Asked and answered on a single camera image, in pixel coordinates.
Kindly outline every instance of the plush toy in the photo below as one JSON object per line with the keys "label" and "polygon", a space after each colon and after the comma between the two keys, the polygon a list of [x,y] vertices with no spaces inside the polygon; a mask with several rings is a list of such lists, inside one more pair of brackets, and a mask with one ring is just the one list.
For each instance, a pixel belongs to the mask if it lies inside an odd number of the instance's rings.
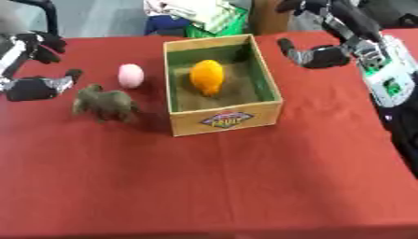
{"label": "plush toy", "polygon": [[191,84],[205,96],[219,93],[224,78],[222,65],[213,60],[197,63],[190,72]]}
{"label": "plush toy", "polygon": [[110,118],[129,122],[134,118],[133,112],[139,112],[139,107],[131,97],[123,91],[103,92],[102,86],[91,84],[85,89],[78,91],[73,103],[73,114],[90,110],[99,121]]}
{"label": "plush toy", "polygon": [[144,71],[136,64],[124,64],[119,68],[118,80],[122,88],[137,88],[144,82]]}

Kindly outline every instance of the stuffed animal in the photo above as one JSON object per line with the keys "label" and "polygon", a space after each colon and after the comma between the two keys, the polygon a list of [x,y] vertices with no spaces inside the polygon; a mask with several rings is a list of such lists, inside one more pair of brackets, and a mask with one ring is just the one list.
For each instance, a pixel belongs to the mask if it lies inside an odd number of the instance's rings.
{"label": "stuffed animal", "polygon": [[190,72],[191,84],[205,96],[213,96],[219,93],[224,78],[222,65],[213,60],[197,63]]}
{"label": "stuffed animal", "polygon": [[103,91],[102,86],[91,84],[78,91],[73,103],[73,114],[90,110],[99,121],[116,119],[129,122],[134,118],[133,112],[139,112],[139,107],[124,91]]}

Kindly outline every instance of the brown toy animal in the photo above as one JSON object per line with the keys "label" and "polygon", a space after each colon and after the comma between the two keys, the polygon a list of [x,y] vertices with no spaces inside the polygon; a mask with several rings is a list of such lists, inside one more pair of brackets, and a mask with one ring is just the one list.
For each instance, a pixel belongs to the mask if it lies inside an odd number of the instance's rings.
{"label": "brown toy animal", "polygon": [[134,119],[133,112],[139,107],[124,91],[103,91],[102,86],[91,84],[78,91],[73,103],[73,114],[78,115],[90,110],[99,121],[116,119],[129,122]]}

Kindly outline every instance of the pink ball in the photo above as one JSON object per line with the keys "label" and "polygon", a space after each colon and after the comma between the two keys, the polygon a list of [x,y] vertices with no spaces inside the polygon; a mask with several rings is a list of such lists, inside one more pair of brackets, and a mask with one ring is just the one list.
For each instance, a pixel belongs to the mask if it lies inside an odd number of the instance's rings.
{"label": "pink ball", "polygon": [[137,88],[144,82],[144,71],[136,64],[124,64],[119,68],[118,80],[123,88]]}

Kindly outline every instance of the green container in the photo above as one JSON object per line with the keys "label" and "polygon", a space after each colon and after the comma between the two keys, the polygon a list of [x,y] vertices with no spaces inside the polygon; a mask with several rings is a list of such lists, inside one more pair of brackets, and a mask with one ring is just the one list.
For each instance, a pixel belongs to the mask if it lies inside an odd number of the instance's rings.
{"label": "green container", "polygon": [[186,27],[186,37],[192,38],[204,38],[204,37],[218,37],[225,35],[241,35],[244,32],[244,26],[248,11],[244,8],[236,7],[236,12],[239,14],[239,17],[235,21],[230,22],[230,24],[222,31],[217,34],[207,32],[201,28],[194,26],[193,24]]}

